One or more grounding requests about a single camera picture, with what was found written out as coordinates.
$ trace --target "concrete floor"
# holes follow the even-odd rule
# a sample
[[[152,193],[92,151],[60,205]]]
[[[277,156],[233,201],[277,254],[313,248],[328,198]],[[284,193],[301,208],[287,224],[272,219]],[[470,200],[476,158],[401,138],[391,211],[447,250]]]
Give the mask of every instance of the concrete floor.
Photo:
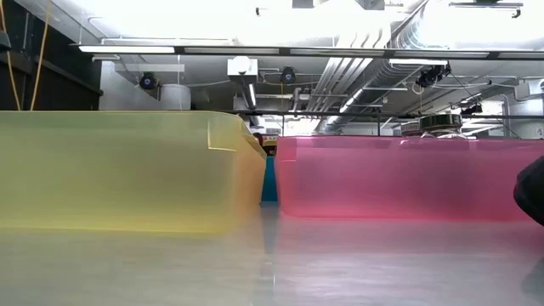
[[[3,229],[0,305],[544,305],[538,224],[278,215],[225,235]]]

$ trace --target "ceiling pipe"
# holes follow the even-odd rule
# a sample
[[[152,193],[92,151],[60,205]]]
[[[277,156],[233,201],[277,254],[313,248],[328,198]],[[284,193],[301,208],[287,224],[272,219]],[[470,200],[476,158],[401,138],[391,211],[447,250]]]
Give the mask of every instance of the ceiling pipe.
[[[420,41],[421,36],[421,23],[424,18],[425,12],[428,9],[428,2],[422,3],[413,14],[413,19],[410,23],[406,23],[405,28],[402,31],[398,31],[396,37],[392,37],[389,45],[390,48],[400,49],[422,49],[422,48],[444,48],[445,46],[429,46]],[[360,89],[368,87],[398,87],[404,80],[411,77],[422,66],[417,65],[391,65],[388,59],[374,59],[368,67],[363,71],[360,77],[349,88],[350,97],[343,101],[343,105],[346,104],[351,98],[353,98]],[[363,92],[356,97],[355,105],[359,104],[374,104],[385,97],[388,92],[367,91]],[[345,112],[364,112],[366,108],[354,108],[352,106],[345,107]],[[337,133],[342,124],[351,122],[354,117],[349,116],[335,116],[322,120],[316,128],[319,132]]]

